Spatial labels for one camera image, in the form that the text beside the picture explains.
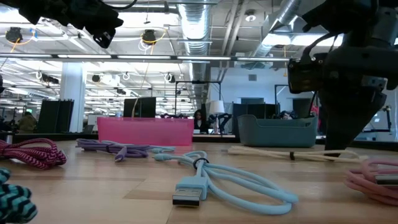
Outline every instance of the pink cable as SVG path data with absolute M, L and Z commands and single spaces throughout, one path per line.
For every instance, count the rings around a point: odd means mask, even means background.
M 346 172 L 347 179 L 344 184 L 353 190 L 364 193 L 371 199 L 398 206 L 398 188 L 378 185 L 375 178 L 375 175 L 378 174 L 398 174 L 398 169 L 378 169 L 377 164 L 398 166 L 398 161 L 366 160 L 362 162 L 361 170 Z
M 33 143 L 47 143 L 50 147 L 21 147 Z M 0 156 L 18 159 L 42 170 L 67 162 L 65 154 L 58 151 L 57 145 L 49 139 L 32 139 L 18 144 L 8 144 L 0 140 Z

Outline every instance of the ceiling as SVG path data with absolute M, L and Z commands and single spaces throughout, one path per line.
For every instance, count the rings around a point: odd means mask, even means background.
M 251 52 L 262 42 L 261 32 L 266 15 L 276 12 L 281 0 L 249 1 L 247 9 L 255 10 L 256 19 L 248 22 L 243 19 L 238 32 L 237 41 L 233 45 L 232 53 Z M 319 1 L 304 1 L 306 10 L 308 5 L 316 5 Z M 148 4 L 163 4 L 162 1 L 149 1 Z M 220 1 L 211 8 L 211 45 L 210 55 L 221 55 L 226 26 L 230 16 L 232 0 Z M 240 15 L 240 7 L 235 19 Z M 87 31 L 78 31 L 73 26 L 61 26 L 57 21 L 41 19 L 34 26 L 18 14 L 16 10 L 0 11 L 0 47 L 1 52 L 30 53 L 30 54 L 155 54 L 155 55 L 186 55 L 181 20 L 177 14 L 163 13 L 132 13 L 121 12 L 119 18 L 124 21 L 123 26 L 116 29 L 116 35 L 108 49 L 99 47 Z M 21 27 L 24 45 L 14 46 L 5 38 L 10 27 Z M 159 40 L 153 48 L 142 44 L 141 34 L 147 30 L 155 30 Z M 287 45 L 284 48 L 273 48 L 271 54 L 275 57 L 298 57 L 302 46 Z M 87 71 L 86 113 L 114 114 L 123 110 L 123 99 L 137 96 L 159 97 L 158 109 L 160 113 L 173 113 L 175 84 L 165 80 L 165 75 L 172 74 L 177 80 L 191 81 L 189 63 L 127 63 L 127 62 L 84 62 Z M 1 75 L 5 85 L 31 86 L 31 88 L 7 89 L 2 94 L 0 106 L 12 108 L 16 105 L 36 106 L 43 98 L 59 98 L 59 85 L 44 83 L 39 78 L 41 74 L 61 79 L 62 62 L 33 61 L 0 58 Z M 93 82 L 92 76 L 99 75 L 103 79 L 123 87 L 136 87 L 127 95 L 120 95 L 116 90 L 100 90 L 99 86 L 109 86 L 106 82 Z M 197 107 L 191 84 L 178 86 L 181 95 L 178 97 L 178 112 L 192 113 Z

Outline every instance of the pink plastic bin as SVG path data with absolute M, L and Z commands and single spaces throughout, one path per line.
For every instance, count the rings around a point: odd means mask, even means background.
M 98 118 L 100 141 L 152 146 L 191 146 L 192 119 Z

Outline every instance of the white lamp shade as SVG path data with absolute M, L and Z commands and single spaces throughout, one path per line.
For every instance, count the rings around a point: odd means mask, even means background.
M 224 102 L 215 100 L 210 103 L 210 114 L 225 113 Z

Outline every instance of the teal and black braided cable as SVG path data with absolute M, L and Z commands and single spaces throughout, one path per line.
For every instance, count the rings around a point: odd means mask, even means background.
M 0 168 L 0 223 L 28 223 L 37 214 L 36 205 L 30 201 L 32 192 L 18 185 L 5 184 L 9 170 Z

